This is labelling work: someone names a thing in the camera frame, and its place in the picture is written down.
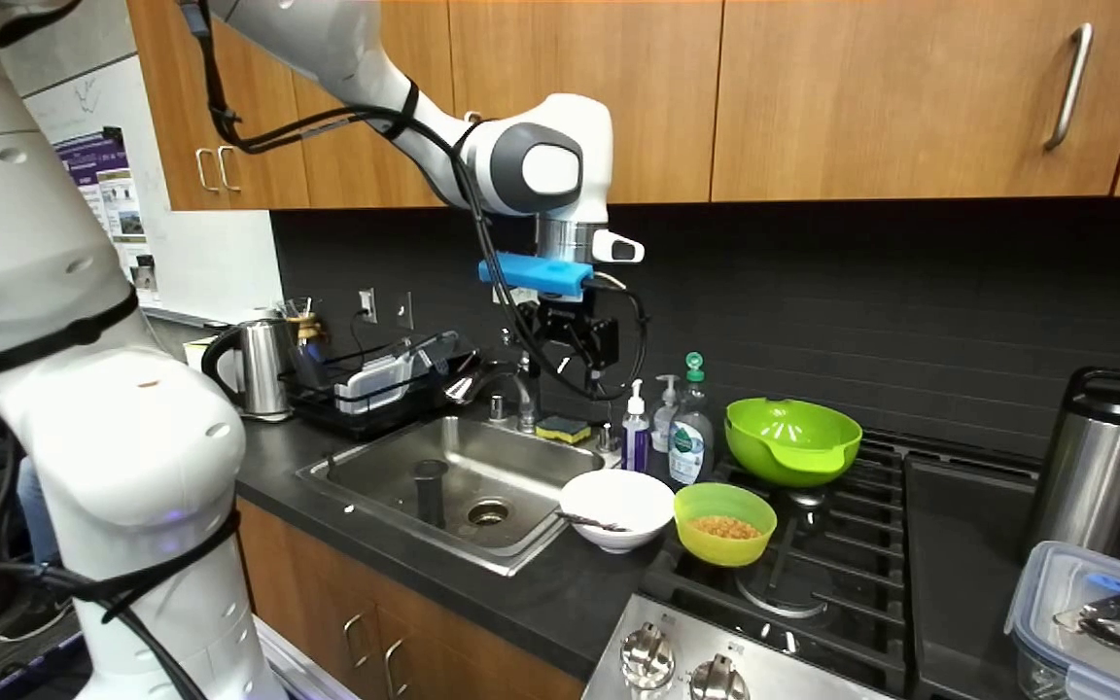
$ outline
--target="faucet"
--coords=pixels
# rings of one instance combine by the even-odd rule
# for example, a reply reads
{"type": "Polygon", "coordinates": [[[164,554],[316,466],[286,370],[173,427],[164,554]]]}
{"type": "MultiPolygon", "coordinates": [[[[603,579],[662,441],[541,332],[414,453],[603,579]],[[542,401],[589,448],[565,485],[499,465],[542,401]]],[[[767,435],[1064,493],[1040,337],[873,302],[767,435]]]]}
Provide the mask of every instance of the faucet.
{"type": "Polygon", "coordinates": [[[516,393],[520,395],[517,398],[520,417],[516,420],[516,430],[533,433],[534,421],[538,420],[535,411],[539,402],[538,399],[534,399],[532,390],[530,390],[532,382],[530,382],[529,370],[521,364],[504,362],[483,363],[474,371],[464,373],[464,375],[455,380],[452,384],[449,384],[444,390],[444,394],[447,395],[449,402],[458,404],[458,407],[467,407],[478,395],[479,391],[484,390],[492,381],[502,376],[512,379],[512,383],[516,385],[516,393]]]}

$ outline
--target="cabinet handle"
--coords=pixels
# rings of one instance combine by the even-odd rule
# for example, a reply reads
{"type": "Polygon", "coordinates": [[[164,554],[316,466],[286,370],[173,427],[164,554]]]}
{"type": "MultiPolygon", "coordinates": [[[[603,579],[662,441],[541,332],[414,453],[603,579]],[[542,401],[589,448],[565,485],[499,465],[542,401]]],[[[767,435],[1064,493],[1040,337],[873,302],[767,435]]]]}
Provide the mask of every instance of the cabinet handle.
{"type": "Polygon", "coordinates": [[[226,187],[230,192],[240,192],[240,187],[233,187],[227,183],[227,164],[224,159],[227,151],[234,151],[231,146],[218,146],[218,178],[223,179],[223,187],[226,187]]]}
{"type": "MultiPolygon", "coordinates": [[[[348,637],[348,632],[351,632],[351,629],[354,628],[354,625],[356,625],[360,622],[361,622],[361,613],[357,613],[356,615],[348,617],[348,622],[343,624],[343,647],[347,648],[349,656],[356,656],[357,653],[352,651],[352,641],[348,637]]],[[[352,668],[360,669],[368,660],[370,656],[362,654],[360,660],[357,660],[356,663],[352,664],[352,668]]]]}
{"type": "Polygon", "coordinates": [[[218,192],[218,187],[211,187],[209,183],[205,181],[205,164],[202,162],[202,153],[209,153],[211,156],[214,156],[214,151],[211,151],[209,148],[198,148],[198,150],[195,151],[196,177],[202,179],[202,189],[206,192],[218,192]]]}
{"type": "Polygon", "coordinates": [[[1071,35],[1076,45],[1074,63],[1071,65],[1071,81],[1065,85],[1065,100],[1062,101],[1062,114],[1057,115],[1057,128],[1053,129],[1053,138],[1044,143],[1045,151],[1052,151],[1065,141],[1065,134],[1071,133],[1071,119],[1074,116],[1074,103],[1080,101],[1080,84],[1083,83],[1083,71],[1088,67],[1088,55],[1092,54],[1092,22],[1083,22],[1071,35]]]}
{"type": "Polygon", "coordinates": [[[404,638],[396,638],[395,644],[392,644],[386,648],[386,654],[383,654],[383,673],[386,674],[386,697],[388,700],[395,700],[396,697],[404,696],[404,691],[409,690],[409,684],[402,682],[400,688],[395,688],[395,681],[392,681],[392,656],[395,655],[396,648],[404,644],[404,638]]]}

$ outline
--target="dish soap bottle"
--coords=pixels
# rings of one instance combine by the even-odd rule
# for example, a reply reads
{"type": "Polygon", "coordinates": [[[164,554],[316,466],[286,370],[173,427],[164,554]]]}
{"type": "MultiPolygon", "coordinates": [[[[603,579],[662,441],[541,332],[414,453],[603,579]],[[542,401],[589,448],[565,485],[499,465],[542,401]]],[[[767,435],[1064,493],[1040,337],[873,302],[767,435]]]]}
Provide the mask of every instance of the dish soap bottle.
{"type": "Polygon", "coordinates": [[[668,433],[672,430],[672,417],[676,416],[676,375],[660,375],[659,381],[668,382],[663,399],[651,411],[651,447],[656,452],[668,454],[668,433]]]}
{"type": "Polygon", "coordinates": [[[642,380],[634,380],[634,395],[629,396],[629,407],[625,412],[625,441],[622,442],[622,469],[631,473],[645,472],[647,457],[647,435],[651,424],[645,420],[645,402],[642,402],[642,380]]]}
{"type": "Polygon", "coordinates": [[[676,416],[672,417],[672,429],[668,431],[668,474],[678,483],[689,486],[698,482],[698,475],[707,461],[711,460],[711,421],[703,416],[707,393],[703,391],[703,356],[698,353],[685,355],[685,389],[676,404],[676,416]]]}

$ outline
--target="white bowl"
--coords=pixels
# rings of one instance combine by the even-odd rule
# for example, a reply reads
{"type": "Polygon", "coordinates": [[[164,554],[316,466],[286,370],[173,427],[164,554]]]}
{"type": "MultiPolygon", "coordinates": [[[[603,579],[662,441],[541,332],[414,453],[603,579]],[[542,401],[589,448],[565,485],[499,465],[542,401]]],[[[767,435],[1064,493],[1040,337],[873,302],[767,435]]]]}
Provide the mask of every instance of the white bowl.
{"type": "Polygon", "coordinates": [[[604,552],[623,554],[647,543],[672,522],[672,489],[652,475],[601,469],[570,479],[560,492],[560,510],[627,528],[627,532],[613,532],[573,524],[579,534],[604,552]]]}

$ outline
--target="gas stove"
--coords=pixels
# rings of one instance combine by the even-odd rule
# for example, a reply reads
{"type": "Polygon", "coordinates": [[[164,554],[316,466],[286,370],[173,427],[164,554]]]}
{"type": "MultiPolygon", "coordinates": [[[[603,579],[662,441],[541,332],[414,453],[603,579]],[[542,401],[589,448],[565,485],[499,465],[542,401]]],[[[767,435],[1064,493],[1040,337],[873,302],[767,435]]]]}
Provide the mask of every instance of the gas stove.
{"type": "Polygon", "coordinates": [[[1001,625],[1037,469],[879,431],[818,489],[720,461],[711,482],[777,511],[768,549],[749,567],[712,567],[668,533],[584,697],[1017,697],[1001,625]]]}

